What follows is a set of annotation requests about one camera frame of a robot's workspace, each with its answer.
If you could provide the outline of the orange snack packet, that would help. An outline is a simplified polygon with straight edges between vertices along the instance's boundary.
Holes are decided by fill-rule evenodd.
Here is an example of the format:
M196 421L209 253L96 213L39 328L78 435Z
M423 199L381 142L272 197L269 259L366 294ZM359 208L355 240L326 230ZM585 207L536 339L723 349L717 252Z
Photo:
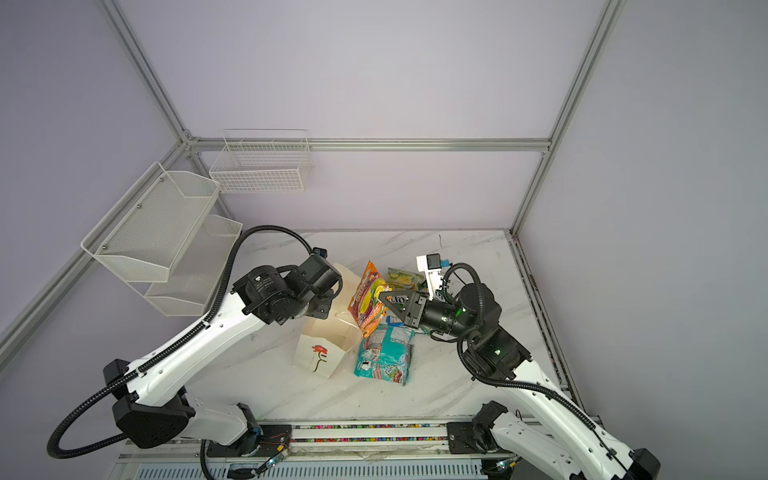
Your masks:
M388 308L381 302L379 295L391 290L375 264L369 261L348 305L348 311L364 339L369 338L387 316Z

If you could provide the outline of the white floral paper bag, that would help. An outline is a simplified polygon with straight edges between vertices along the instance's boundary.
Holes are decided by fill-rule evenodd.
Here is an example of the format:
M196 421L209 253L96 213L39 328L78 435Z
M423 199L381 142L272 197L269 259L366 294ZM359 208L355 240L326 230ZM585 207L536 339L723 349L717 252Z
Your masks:
M293 367L317 378L329 379L362 340L362 333L348 306L361 278L341 264L341 293L332 301L326 319L308 317L299 336Z

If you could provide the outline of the teal snack packet top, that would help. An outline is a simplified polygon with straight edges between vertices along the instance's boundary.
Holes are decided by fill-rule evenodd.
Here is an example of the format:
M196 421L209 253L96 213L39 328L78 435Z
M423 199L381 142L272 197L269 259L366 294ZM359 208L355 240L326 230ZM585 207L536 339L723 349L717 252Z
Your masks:
M358 352L354 374L405 386L411 365L414 332L406 327L380 325Z

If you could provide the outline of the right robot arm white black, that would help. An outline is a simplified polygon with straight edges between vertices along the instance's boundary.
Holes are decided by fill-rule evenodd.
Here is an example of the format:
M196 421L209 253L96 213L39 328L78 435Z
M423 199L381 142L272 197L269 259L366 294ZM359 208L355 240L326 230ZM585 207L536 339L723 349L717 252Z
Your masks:
M454 338L471 378L497 391L472 419L478 450L513 452L552 479L657 478L653 453L599 426L500 325L501 307L486 285L467 284L447 301L413 290L378 298L405 326Z

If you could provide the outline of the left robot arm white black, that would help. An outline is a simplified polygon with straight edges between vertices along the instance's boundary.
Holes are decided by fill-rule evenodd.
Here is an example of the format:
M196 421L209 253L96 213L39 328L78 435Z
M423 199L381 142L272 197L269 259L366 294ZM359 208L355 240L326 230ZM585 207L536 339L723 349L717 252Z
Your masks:
M245 337L305 316L327 318L343 288L342 274L318 251L300 265L263 265L224 291L219 311L187 328L190 340L167 356L154 352L129 363L138 372L113 406L117 428L136 446L154 448L177 438L198 439L244 453L261 429L248 405L221 404L187 392L186 384Z

